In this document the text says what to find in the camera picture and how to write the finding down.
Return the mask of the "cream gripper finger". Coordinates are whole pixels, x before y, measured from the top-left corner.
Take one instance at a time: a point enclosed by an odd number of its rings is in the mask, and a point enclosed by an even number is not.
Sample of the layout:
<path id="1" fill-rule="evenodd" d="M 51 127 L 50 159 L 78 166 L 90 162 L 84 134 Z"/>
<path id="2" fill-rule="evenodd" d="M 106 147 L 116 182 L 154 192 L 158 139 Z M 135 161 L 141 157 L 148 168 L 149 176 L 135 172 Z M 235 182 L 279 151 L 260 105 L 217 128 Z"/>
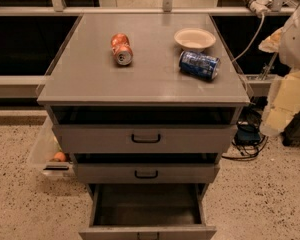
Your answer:
<path id="1" fill-rule="evenodd" d="M 267 53 L 278 52 L 280 42 L 281 42 L 281 34 L 282 34 L 282 29 L 281 28 L 277 29 L 259 44 L 258 49 Z"/>
<path id="2" fill-rule="evenodd" d="M 271 83 L 260 131 L 272 137 L 282 133 L 300 112 L 300 70 L 276 77 Z"/>

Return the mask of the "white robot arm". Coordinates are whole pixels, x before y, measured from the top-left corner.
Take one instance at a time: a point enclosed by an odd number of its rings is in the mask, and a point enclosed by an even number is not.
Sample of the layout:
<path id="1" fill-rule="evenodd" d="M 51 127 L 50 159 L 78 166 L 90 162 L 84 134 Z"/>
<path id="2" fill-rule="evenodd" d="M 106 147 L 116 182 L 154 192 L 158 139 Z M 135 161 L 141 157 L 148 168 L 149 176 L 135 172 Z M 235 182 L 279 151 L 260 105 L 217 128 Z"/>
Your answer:
<path id="1" fill-rule="evenodd" d="M 282 64 L 291 71 L 276 77 L 269 89 L 260 131 L 266 136 L 276 136 L 300 112 L 300 5 L 284 26 L 269 36 L 265 42 L 279 41 L 278 54 Z"/>

